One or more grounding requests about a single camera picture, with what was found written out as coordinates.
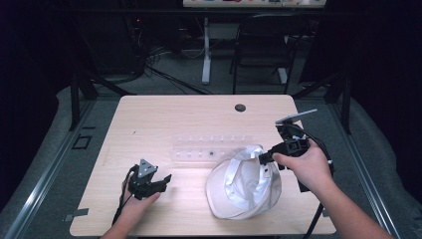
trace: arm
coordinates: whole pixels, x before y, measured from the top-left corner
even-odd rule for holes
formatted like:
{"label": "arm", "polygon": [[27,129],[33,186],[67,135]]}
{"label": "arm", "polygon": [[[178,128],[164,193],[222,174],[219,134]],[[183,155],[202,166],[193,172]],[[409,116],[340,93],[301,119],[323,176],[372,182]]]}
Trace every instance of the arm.
{"label": "arm", "polygon": [[[150,197],[142,200],[138,200],[134,197],[129,198],[127,203],[123,206],[120,216],[102,238],[126,238],[132,228],[140,221],[146,208],[154,203],[159,195],[159,192],[156,192]],[[128,197],[129,193],[126,191],[125,198]]]}
{"label": "arm", "polygon": [[335,184],[326,158],[315,142],[300,157],[273,154],[277,163],[290,168],[298,180],[319,199],[341,238],[393,238],[366,215]]}

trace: human hand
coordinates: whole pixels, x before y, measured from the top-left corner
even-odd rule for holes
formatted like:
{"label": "human hand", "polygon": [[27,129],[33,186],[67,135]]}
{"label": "human hand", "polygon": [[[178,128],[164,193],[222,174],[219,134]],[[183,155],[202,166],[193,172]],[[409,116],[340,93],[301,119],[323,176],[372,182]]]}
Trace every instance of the human hand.
{"label": "human hand", "polygon": [[308,151],[299,157],[286,156],[280,153],[273,154],[273,160],[278,164],[291,169],[298,181],[313,193],[333,182],[328,163],[322,150],[312,140]]}
{"label": "human hand", "polygon": [[140,221],[146,209],[152,205],[159,196],[160,193],[156,192],[147,198],[138,200],[131,196],[126,185],[123,199],[125,204],[121,209],[121,213],[111,229],[109,229],[102,238],[125,238],[132,228]]}

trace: forearm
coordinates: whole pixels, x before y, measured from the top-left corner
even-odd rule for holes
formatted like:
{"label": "forearm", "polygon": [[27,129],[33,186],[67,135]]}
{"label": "forearm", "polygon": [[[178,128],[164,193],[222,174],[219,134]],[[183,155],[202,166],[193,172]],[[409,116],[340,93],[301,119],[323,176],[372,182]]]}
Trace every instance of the forearm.
{"label": "forearm", "polygon": [[327,210],[341,238],[392,238],[333,181],[328,182],[321,191],[316,190],[315,194]]}
{"label": "forearm", "polygon": [[112,238],[126,238],[130,233],[133,222],[127,221],[124,217],[120,216],[112,227],[103,235],[102,239]]}

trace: table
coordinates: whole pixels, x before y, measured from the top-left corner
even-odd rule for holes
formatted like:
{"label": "table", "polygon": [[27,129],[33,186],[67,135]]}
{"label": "table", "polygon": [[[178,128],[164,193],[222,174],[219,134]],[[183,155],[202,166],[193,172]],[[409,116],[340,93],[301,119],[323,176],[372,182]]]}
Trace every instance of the table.
{"label": "table", "polygon": [[[248,0],[248,1],[223,1],[223,0],[183,0],[183,7],[188,8],[312,8],[323,9],[326,0],[281,0],[280,2],[270,2],[269,0]],[[204,67],[202,68],[202,84],[210,83],[211,71],[211,53],[209,45],[209,29],[208,18],[204,21]],[[279,69],[281,83],[287,81],[285,69]]]}
{"label": "table", "polygon": [[[246,107],[237,112],[235,105]],[[128,96],[116,109],[79,209],[88,214],[74,218],[74,236],[103,235],[118,206],[120,186],[128,170],[141,158],[158,166],[153,181],[168,174],[172,179],[148,210],[132,235],[221,236],[305,234],[318,200],[300,193],[291,171],[280,172],[283,192],[278,204],[248,220],[213,216],[205,181],[218,158],[178,158],[174,150],[195,147],[201,140],[208,149],[258,143],[269,149],[281,138],[275,120],[297,112],[290,96]],[[315,234],[335,231],[322,217]]]}

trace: chair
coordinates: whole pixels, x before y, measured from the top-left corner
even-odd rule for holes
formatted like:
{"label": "chair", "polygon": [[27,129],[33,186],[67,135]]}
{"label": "chair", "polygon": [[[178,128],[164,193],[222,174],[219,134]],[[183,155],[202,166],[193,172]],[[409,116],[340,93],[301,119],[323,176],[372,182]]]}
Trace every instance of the chair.
{"label": "chair", "polygon": [[287,70],[287,93],[297,45],[308,21],[301,16],[258,14],[241,22],[236,37],[236,46],[230,66],[233,73],[233,95],[236,94],[238,67],[240,68],[278,68]]}

